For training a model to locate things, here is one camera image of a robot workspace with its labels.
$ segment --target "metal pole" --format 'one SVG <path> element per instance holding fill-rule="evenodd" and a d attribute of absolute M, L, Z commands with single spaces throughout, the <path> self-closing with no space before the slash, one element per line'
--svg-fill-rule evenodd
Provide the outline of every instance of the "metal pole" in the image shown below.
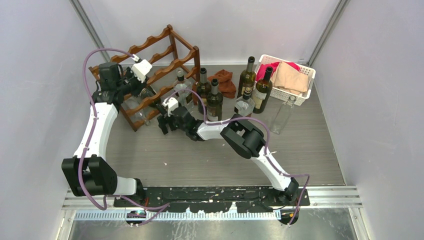
<path fill-rule="evenodd" d="M 69 0 L 69 2 L 70 4 L 72 4 L 73 9 L 75 9 L 76 14 L 78 14 L 79 19 L 81 19 L 82 24 L 84 24 L 85 29 L 87 30 L 96 47 L 104 48 L 105 45 L 97 34 L 89 17 L 87 16 L 87 13 L 81 5 L 80 0 Z M 107 51 L 101 51 L 100 53 L 103 56 L 105 62 L 109 62 L 111 60 L 111 56 L 108 54 Z"/>
<path fill-rule="evenodd" d="M 332 13 L 330 20 L 327 23 L 327 26 L 324 29 L 324 32 L 322 33 L 321 37 L 319 38 L 318 43 L 315 46 L 315 49 L 312 52 L 312 55 L 307 63 L 308 66 L 312 67 L 315 60 L 318 57 L 318 54 L 320 54 L 321 49 L 323 48 L 324 44 L 326 43 L 328 37 L 332 33 L 334 27 L 336 26 L 337 22 L 340 19 L 340 16 L 342 16 L 343 11 L 345 7 L 348 5 L 350 0 L 339 0 L 337 6 L 335 7 L 334 12 Z"/>

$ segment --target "brown cloth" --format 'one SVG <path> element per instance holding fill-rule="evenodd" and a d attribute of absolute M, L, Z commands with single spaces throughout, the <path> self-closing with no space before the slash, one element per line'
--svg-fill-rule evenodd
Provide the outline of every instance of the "brown cloth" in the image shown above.
<path fill-rule="evenodd" d="M 236 85 L 234 85 L 231 79 L 233 78 L 233 73 L 225 69 L 217 71 L 214 75 L 209 76 L 207 80 L 209 82 L 212 79 L 218 79 L 219 82 L 219 91 L 226 98 L 233 99 L 236 97 Z M 197 85 L 193 84 L 193 91 L 196 91 Z M 197 97 L 194 97 L 194 104 L 197 105 Z"/>

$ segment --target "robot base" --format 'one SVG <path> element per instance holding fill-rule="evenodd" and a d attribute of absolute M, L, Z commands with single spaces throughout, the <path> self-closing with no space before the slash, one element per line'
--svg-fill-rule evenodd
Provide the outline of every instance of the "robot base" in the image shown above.
<path fill-rule="evenodd" d="M 294 209 L 287 206 L 296 206 L 297 200 L 291 203 L 283 203 L 280 199 L 281 191 L 271 186 L 178 186 L 178 187 L 147 187 L 144 189 L 146 199 L 140 201 L 147 207 L 158 207 L 166 203 L 170 205 L 166 212 L 185 213 L 190 211 L 198 213 L 219 213 L 228 212 L 231 207 L 236 207 L 238 213 L 269 213 L 275 210 L 281 211 L 282 216 L 293 216 Z M 300 206 L 310 206 L 308 191 L 300 199 Z M 115 199 L 117 208 L 134 207 L 131 203 Z M 278 219 L 283 224 L 287 224 L 285 219 Z"/>

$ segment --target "pink cloth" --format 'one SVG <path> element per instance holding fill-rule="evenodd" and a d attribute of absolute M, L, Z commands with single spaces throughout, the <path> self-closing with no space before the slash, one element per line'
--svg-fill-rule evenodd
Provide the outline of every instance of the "pink cloth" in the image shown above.
<path fill-rule="evenodd" d="M 285 63 L 287 63 L 288 65 L 290 65 L 291 67 L 293 67 L 297 71 L 301 70 L 301 68 L 294 62 L 286 61 Z M 280 64 L 279 61 L 268 63 L 268 64 L 261 64 L 259 66 L 259 69 L 257 70 L 257 73 L 256 73 L 256 82 L 259 81 L 260 79 L 264 78 L 265 70 L 267 69 L 267 67 L 271 67 L 272 68 L 272 74 L 274 74 L 276 72 L 279 64 Z"/>

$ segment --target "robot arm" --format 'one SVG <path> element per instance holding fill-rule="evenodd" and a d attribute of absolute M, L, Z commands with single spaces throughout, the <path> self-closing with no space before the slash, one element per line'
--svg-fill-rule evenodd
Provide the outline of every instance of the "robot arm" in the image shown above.
<path fill-rule="evenodd" d="M 293 177 L 287 177 L 287 172 L 272 156 L 269 149 L 265 151 L 263 132 L 248 120 L 229 119 L 206 124 L 202 120 L 195 119 L 187 109 L 178 106 L 178 101 L 171 97 L 163 104 L 165 110 L 164 119 L 173 129 L 181 129 L 193 141 L 206 141 L 209 139 L 224 139 L 232 149 L 245 159 L 252 160 L 268 177 L 274 189 L 281 191 L 280 199 L 285 203 L 293 203 L 297 198 L 299 183 Z M 235 114 L 231 119 L 239 118 Z M 164 121 L 159 120 L 159 127 L 166 134 L 167 127 Z"/>
<path fill-rule="evenodd" d="M 137 178 L 117 176 L 116 172 L 106 163 L 106 145 L 112 124 L 117 118 L 124 96 L 137 96 L 147 85 L 146 74 L 152 68 L 149 62 L 143 60 L 127 68 L 124 75 L 120 73 L 120 66 L 115 62 L 103 63 L 99 66 L 100 87 L 93 93 L 97 111 L 96 126 L 92 131 L 94 121 L 93 107 L 84 136 L 72 158 L 62 162 L 62 171 L 68 184 L 77 197 L 84 196 L 78 179 L 78 162 L 82 158 L 87 139 L 91 134 L 91 141 L 83 160 L 82 178 L 85 187 L 91 195 L 136 195 L 144 197 L 143 185 Z"/>

